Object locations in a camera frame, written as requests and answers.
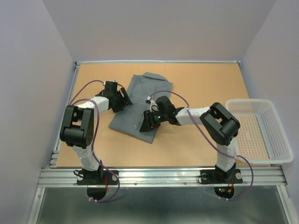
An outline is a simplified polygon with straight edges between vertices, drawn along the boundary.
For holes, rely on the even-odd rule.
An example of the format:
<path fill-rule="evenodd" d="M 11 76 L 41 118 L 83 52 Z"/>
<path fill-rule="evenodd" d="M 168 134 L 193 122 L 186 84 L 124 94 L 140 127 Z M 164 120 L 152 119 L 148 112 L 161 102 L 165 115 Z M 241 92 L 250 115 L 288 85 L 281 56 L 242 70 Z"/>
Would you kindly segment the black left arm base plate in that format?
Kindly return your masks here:
<path fill-rule="evenodd" d="M 107 170 L 88 171 L 85 169 L 74 170 L 73 174 L 77 177 L 77 185 L 118 185 L 114 175 Z"/>

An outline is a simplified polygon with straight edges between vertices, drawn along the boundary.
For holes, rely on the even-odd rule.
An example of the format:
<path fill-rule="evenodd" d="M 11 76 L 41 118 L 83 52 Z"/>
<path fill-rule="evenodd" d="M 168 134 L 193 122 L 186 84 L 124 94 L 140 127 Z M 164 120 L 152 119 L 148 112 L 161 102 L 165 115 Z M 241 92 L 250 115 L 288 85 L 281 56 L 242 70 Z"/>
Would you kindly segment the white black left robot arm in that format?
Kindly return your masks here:
<path fill-rule="evenodd" d="M 105 87 L 91 99 L 81 99 L 77 105 L 70 104 L 65 108 L 60 129 L 60 140 L 71 147 L 80 159 L 82 169 L 74 172 L 79 184 L 99 184 L 105 180 L 101 160 L 94 152 L 94 142 L 100 124 L 100 113 L 112 110 L 122 111 L 132 105 L 124 87 L 117 85 Z"/>

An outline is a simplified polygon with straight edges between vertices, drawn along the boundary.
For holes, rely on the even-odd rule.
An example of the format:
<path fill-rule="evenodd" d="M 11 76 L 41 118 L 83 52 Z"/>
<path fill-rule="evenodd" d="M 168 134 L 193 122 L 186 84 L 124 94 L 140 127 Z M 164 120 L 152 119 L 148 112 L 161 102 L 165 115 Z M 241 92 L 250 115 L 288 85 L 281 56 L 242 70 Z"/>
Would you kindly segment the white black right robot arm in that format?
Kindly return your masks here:
<path fill-rule="evenodd" d="M 172 103 L 158 103 L 154 105 L 154 110 L 144 111 L 140 132 L 156 130 L 166 121 L 176 126 L 204 126 L 216 143 L 216 146 L 212 146 L 217 151 L 216 179 L 226 182 L 232 178 L 236 167 L 235 138 L 241 125 L 222 104 L 214 103 L 210 107 L 189 109 L 176 108 Z"/>

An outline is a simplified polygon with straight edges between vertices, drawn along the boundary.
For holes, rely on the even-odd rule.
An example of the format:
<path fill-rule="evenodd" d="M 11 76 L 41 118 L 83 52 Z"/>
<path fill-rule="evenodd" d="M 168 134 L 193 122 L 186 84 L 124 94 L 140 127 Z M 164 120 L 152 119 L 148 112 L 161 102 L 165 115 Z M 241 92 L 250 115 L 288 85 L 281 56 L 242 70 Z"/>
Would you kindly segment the grey long sleeve shirt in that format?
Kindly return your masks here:
<path fill-rule="evenodd" d="M 133 104 L 115 113 L 109 128 L 151 144 L 156 130 L 145 133 L 140 132 L 143 123 L 143 112 L 149 109 L 149 105 L 146 103 L 147 97 L 155 94 L 154 97 L 158 98 L 163 95 L 163 92 L 157 93 L 158 91 L 170 91 L 172 86 L 172 82 L 159 74 L 146 72 L 143 75 L 133 75 L 127 89 L 128 96 Z"/>

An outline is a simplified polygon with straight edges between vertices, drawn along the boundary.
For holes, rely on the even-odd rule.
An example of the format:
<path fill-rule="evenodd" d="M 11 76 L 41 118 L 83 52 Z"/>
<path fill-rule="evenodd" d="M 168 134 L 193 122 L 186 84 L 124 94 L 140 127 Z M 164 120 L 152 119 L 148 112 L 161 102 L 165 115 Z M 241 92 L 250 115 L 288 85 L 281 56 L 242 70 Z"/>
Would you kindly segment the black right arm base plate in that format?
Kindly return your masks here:
<path fill-rule="evenodd" d="M 232 172 L 223 172 L 222 170 L 216 169 L 203 169 L 200 171 L 200 180 L 201 184 L 241 184 L 243 183 L 242 177 L 238 179 L 236 174 L 240 172 L 239 169 L 236 169 Z"/>

